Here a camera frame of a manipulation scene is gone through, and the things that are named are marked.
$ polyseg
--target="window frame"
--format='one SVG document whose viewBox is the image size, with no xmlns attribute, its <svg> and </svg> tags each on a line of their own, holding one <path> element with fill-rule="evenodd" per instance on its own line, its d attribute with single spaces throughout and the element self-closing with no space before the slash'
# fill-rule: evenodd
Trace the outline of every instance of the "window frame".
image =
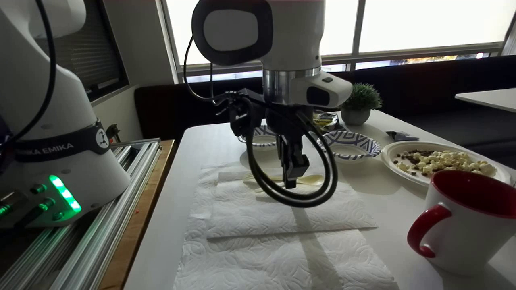
<svg viewBox="0 0 516 290">
<path fill-rule="evenodd" d="M 513 15 L 513 20 L 511 20 L 511 23 L 509 23 L 509 28 L 508 28 L 506 33 L 505 33 L 505 39 L 503 39 L 503 44 L 501 44 L 500 55 L 513 55 L 513 54 L 508 54 L 508 52 L 506 52 L 506 46 L 508 46 L 509 39 L 511 39 L 511 41 L 514 39 L 514 42 L 516 42 L 516 12 L 514 12 L 514 15 Z"/>
<path fill-rule="evenodd" d="M 172 23 L 171 23 L 171 17 L 168 13 L 166 2 L 168 0 L 161 0 L 160 4 L 164 12 L 164 18 L 166 18 L 166 28 L 168 28 L 171 49 L 172 49 L 171 54 L 172 54 L 174 66 L 177 68 L 177 75 L 179 75 L 179 79 L 182 84 L 184 83 L 184 76 L 182 76 L 184 62 L 179 60 L 179 55 L 177 55 L 176 39 L 174 39 L 174 33 L 171 28 Z M 366 2 L 368 0 L 358 0 L 351 54 L 322 55 L 322 66 L 347 65 L 348 71 L 356 71 L 356 65 L 364 63 L 364 62 L 405 60 L 405 58 L 445 57 L 445 55 L 468 55 L 468 54 L 498 55 L 503 49 L 503 41 L 500 41 L 500 42 L 485 42 L 485 44 L 468 44 L 468 46 L 360 52 L 361 31 L 363 31 L 364 13 L 366 13 Z M 208 63 L 206 65 L 187 65 L 187 66 L 189 66 L 189 76 L 203 76 L 203 75 L 210 73 Z M 250 63 L 243 63 L 239 66 L 214 66 L 213 71 L 214 71 L 214 75 L 227 75 L 227 73 L 245 73 L 245 71 L 256 71 L 256 70 L 261 70 L 260 62 L 250 62 Z"/>
<path fill-rule="evenodd" d="M 95 91 L 87 92 L 87 97 L 90 99 L 90 102 L 98 100 L 98 99 L 105 97 L 105 95 L 108 95 L 108 94 L 113 94 L 113 92 L 129 86 L 129 78 L 127 78 L 122 58 L 119 55 L 116 41 L 114 41 L 114 34 L 113 34 L 111 25 L 108 21 L 106 8 L 105 8 L 102 0 L 93 0 L 93 2 L 97 2 L 97 8 L 98 8 L 98 13 L 100 13 L 100 21 L 102 21 L 103 31 L 106 34 L 108 46 L 111 47 L 111 50 L 114 54 L 114 62 L 116 62 L 116 66 L 118 66 L 118 71 L 119 71 L 119 79 L 116 83 L 106 84 L 106 86 L 97 84 Z"/>
</svg>

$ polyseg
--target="plate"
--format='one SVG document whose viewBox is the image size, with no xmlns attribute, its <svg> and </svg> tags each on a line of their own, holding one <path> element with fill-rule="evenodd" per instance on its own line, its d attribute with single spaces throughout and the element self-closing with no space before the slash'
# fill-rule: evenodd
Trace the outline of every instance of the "plate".
<svg viewBox="0 0 516 290">
<path fill-rule="evenodd" d="M 339 126 L 339 116 L 327 112 L 313 113 L 313 124 L 319 128 L 319 131 L 327 133 Z"/>
<path fill-rule="evenodd" d="M 380 147 L 368 136 L 342 129 L 322 136 L 339 160 L 364 160 L 380 153 Z"/>
<path fill-rule="evenodd" d="M 256 149 L 269 149 L 276 147 L 276 134 L 268 126 L 260 126 L 255 129 L 253 147 Z"/>
<path fill-rule="evenodd" d="M 408 153 L 408 152 L 437 152 L 437 150 L 450 150 L 450 152 L 463 152 L 466 153 L 472 162 L 487 162 L 485 158 L 471 153 L 471 152 L 464 152 L 461 149 L 456 147 L 448 147 L 448 145 L 442 145 L 442 144 L 432 144 L 432 142 L 397 142 L 397 144 L 390 144 L 387 147 L 382 149 L 380 158 L 385 163 L 385 166 L 393 171 L 395 174 L 401 176 L 403 179 L 408 179 L 414 184 L 419 186 L 429 186 L 430 184 L 430 178 L 421 176 L 421 174 L 410 174 L 406 171 L 401 171 L 397 165 L 395 160 L 400 153 Z M 501 170 L 498 165 L 487 162 L 495 171 L 493 174 L 490 174 L 490 178 L 498 179 L 501 182 L 509 184 L 509 176 L 505 170 Z"/>
</svg>

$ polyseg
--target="mug handle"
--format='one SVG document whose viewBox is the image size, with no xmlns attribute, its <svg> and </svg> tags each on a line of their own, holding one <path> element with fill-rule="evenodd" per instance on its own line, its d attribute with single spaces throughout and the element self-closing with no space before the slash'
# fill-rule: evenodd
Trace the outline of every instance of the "mug handle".
<svg viewBox="0 0 516 290">
<path fill-rule="evenodd" d="M 435 253 L 430 247 L 421 245 L 422 237 L 440 221 L 451 216 L 451 211 L 443 205 L 435 205 L 430 210 L 426 210 L 410 228 L 408 231 L 408 245 L 418 252 L 421 257 L 434 258 Z"/>
</svg>

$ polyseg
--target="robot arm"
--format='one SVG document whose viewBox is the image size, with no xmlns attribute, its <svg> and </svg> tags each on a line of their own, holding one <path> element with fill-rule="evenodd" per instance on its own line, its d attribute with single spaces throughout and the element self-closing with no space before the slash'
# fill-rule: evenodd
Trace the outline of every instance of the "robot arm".
<svg viewBox="0 0 516 290">
<path fill-rule="evenodd" d="M 45 15 L 50 25 L 43 29 Z M 0 120 L 14 136 L 0 145 L 0 229 L 16 226 L 37 205 L 48 210 L 24 226 L 69 224 L 131 182 L 108 150 L 79 78 L 53 66 L 34 41 L 48 28 L 53 36 L 79 31 L 84 20 L 82 0 L 45 0 L 40 7 L 35 0 L 0 0 Z"/>
<path fill-rule="evenodd" d="M 301 153 L 301 139 L 303 136 L 310 139 L 303 126 L 311 123 L 313 110 L 337 110 L 351 94 L 350 83 L 321 71 L 322 26 L 324 0 L 200 0 L 192 18 L 193 41 L 214 65 L 261 62 L 263 95 L 253 95 L 253 100 L 260 100 L 263 112 L 253 108 L 247 115 L 253 115 L 253 126 L 263 115 L 276 133 L 287 189 L 293 189 L 310 166 Z M 250 142 L 248 131 L 253 126 L 235 134 L 245 134 Z M 253 160 L 251 147 L 248 147 L 248 158 Z M 326 173 L 335 182 L 335 166 L 326 168 L 331 168 Z M 258 171 L 260 168 L 253 171 L 256 181 L 263 178 Z M 332 194 L 332 191 L 322 191 L 324 194 L 306 199 L 274 189 L 272 184 L 258 184 L 272 199 L 292 207 L 314 207 Z"/>
</svg>

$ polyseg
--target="white cloth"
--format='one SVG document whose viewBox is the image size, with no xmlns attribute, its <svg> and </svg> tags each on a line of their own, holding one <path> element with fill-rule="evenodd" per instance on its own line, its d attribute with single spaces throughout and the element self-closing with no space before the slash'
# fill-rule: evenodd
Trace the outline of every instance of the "white cloth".
<svg viewBox="0 0 516 290">
<path fill-rule="evenodd" d="M 398 289 L 358 231 L 208 240 L 216 184 L 214 173 L 200 179 L 176 290 Z"/>
<path fill-rule="evenodd" d="M 208 239 L 376 228 L 356 192 L 345 184 L 339 184 L 326 203 L 303 210 L 274 202 L 256 186 L 245 184 L 245 176 L 239 168 L 219 173 Z"/>
</svg>

